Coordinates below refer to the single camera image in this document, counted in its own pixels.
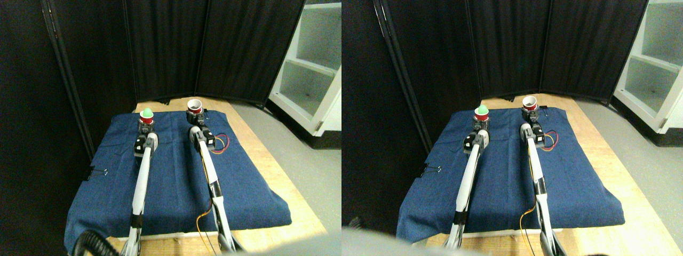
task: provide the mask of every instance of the black curtain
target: black curtain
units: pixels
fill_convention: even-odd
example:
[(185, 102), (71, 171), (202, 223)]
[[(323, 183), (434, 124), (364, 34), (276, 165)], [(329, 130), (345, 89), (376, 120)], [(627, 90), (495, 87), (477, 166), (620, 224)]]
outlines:
[(550, 0), (469, 1), (483, 98), (538, 91), (549, 6)]
[(431, 148), (453, 112), (481, 100), (466, 3), (390, 1), (384, 14), (391, 16)]
[(124, 3), (137, 102), (193, 95), (207, 1), (124, 0)]
[(303, 4), (211, 1), (196, 94), (264, 104)]
[(63, 255), (88, 154), (41, 2), (0, 11), (0, 255)]
[(123, 1), (50, 1), (67, 76), (79, 95), (94, 149), (111, 118), (135, 109)]
[(608, 101), (647, 0), (553, 0), (541, 91)]
[(398, 210), (427, 157), (371, 1), (342, 8), (341, 219), (396, 233)]

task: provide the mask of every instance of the wooden table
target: wooden table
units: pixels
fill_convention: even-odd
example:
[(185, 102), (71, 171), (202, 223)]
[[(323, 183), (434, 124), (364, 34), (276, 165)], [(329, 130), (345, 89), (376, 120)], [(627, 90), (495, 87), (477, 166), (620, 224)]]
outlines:
[[(613, 227), (564, 229), (557, 234), (569, 255), (683, 255), (662, 221), (641, 192), (638, 185), (619, 161), (598, 130), (573, 99), (567, 96), (532, 94), (539, 105), (548, 105), (567, 112), (569, 123), (581, 148), (607, 188), (622, 202), (626, 223)], [(489, 109), (521, 107), (522, 98), (514, 102), (495, 98), (483, 100)], [(428, 246), (440, 246), (447, 238), (438, 234), (429, 238)], [(542, 255), (538, 235), (529, 234), (536, 255)], [(465, 238), (462, 247), (493, 255), (530, 255), (521, 236)]]
[[(234, 231), (235, 238), (240, 241), (245, 250), (266, 251), (279, 244), (326, 233), (327, 231), (320, 223), (320, 219), (313, 213), (285, 171), (277, 164), (273, 155), (263, 146), (256, 134), (235, 112), (230, 103), (224, 100), (191, 97), (171, 100), (169, 105), (159, 102), (142, 102), (137, 105), (135, 112), (139, 113), (144, 108), (151, 108), (154, 112), (184, 111), (187, 109), (187, 101), (192, 98), (201, 100), (204, 108), (225, 113), (228, 123), (240, 140), (240, 144), (268, 182), (270, 189), (282, 197), (290, 207), (291, 225)], [(216, 236), (211, 236), (210, 239), (214, 246), (218, 245)], [(108, 238), (107, 240), (117, 250), (123, 248), (124, 242), (116, 238)], [(143, 240), (141, 247), (140, 255), (209, 255), (199, 237)]]

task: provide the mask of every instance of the red cup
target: red cup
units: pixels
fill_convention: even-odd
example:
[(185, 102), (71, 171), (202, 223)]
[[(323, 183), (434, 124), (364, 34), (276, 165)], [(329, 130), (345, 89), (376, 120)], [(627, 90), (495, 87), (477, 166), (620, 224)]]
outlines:
[(536, 103), (537, 100), (534, 96), (526, 96), (522, 100), (522, 106), (528, 111), (536, 110), (538, 108), (538, 104)]
[(192, 113), (199, 114), (201, 113), (201, 101), (197, 99), (193, 99), (187, 102), (187, 110), (189, 110)]
[(486, 121), (488, 119), (488, 111), (486, 111), (486, 113), (484, 113), (484, 114), (479, 114), (477, 112), (478, 110), (479, 110), (479, 108), (474, 110), (474, 118), (476, 118), (479, 121)]
[(151, 117), (147, 118), (147, 117), (143, 117), (142, 112), (140, 112), (140, 121), (142, 121), (143, 123), (151, 124), (153, 119), (154, 119), (154, 114), (152, 114)]

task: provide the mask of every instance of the black cable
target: black cable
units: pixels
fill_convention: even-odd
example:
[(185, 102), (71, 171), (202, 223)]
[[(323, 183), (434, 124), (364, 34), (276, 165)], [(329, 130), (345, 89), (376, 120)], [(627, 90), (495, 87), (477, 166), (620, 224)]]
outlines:
[(119, 255), (104, 237), (92, 230), (83, 232), (74, 245), (74, 256), (84, 256), (86, 251), (90, 252), (93, 256)]

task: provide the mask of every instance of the blue cloth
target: blue cloth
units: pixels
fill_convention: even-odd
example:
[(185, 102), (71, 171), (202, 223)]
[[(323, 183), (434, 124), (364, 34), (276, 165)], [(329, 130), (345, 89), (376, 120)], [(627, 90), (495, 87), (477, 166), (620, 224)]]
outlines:
[[(549, 108), (540, 114), (538, 122), (543, 130), (559, 134), (551, 152), (537, 149), (553, 228), (624, 224), (621, 202), (602, 185), (576, 141), (565, 111)], [(397, 237), (417, 242), (450, 233), (469, 156), (462, 151), (462, 140), (472, 131), (472, 116), (472, 111), (451, 116), (425, 161), (442, 170), (415, 179), (401, 205)], [(519, 229), (520, 216), (533, 206), (527, 146), (519, 135), (524, 122), (521, 110), (491, 110), (489, 117), (490, 143), (479, 157), (465, 233)], [(524, 228), (539, 228), (536, 212), (525, 216), (522, 224)]]
[[(229, 146), (211, 154), (230, 229), (258, 229), (292, 223), (287, 203), (270, 190), (240, 145), (225, 114), (208, 111), (206, 125), (213, 134), (225, 133)], [(128, 237), (133, 193), (139, 165), (133, 156), (139, 114), (116, 115), (92, 165), (107, 175), (82, 182), (66, 221), (64, 246), (72, 251), (78, 236), (87, 229), (104, 237)], [(189, 142), (191, 125), (184, 111), (154, 114), (159, 145), (152, 154), (145, 196), (142, 235), (197, 231), (195, 219), (209, 208), (209, 193), (199, 152)], [(211, 214), (202, 217), (202, 231), (216, 231)]]

